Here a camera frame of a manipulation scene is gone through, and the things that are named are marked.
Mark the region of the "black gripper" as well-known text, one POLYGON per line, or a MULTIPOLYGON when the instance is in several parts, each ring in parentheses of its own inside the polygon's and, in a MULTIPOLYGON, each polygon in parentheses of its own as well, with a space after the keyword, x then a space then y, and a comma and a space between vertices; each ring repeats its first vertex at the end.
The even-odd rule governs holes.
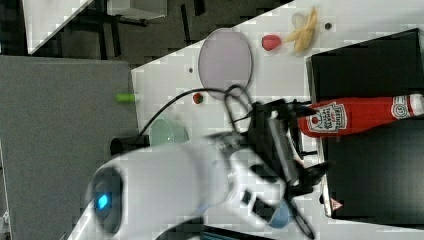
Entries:
POLYGON ((313 187, 321 182, 331 167, 330 162, 323 162, 311 167, 304 167, 294 160, 294 153, 287 136, 288 123, 294 118, 316 114, 313 108, 299 102, 286 102, 284 99, 262 104, 255 102, 250 112, 248 142, 254 152, 279 178, 289 187, 289 197, 297 197, 313 192, 313 187))

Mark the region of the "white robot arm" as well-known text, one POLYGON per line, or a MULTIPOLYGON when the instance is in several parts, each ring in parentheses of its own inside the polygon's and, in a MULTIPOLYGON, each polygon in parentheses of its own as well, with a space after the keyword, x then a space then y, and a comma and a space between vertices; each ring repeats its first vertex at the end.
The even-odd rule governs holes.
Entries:
POLYGON ((314 115, 300 103, 256 102, 245 132, 225 131, 142 148, 102 165, 88 185, 88 203, 64 240, 190 240, 213 209, 252 228, 291 222, 315 233, 295 199, 312 192, 328 170, 305 167, 287 135, 293 120, 314 115))

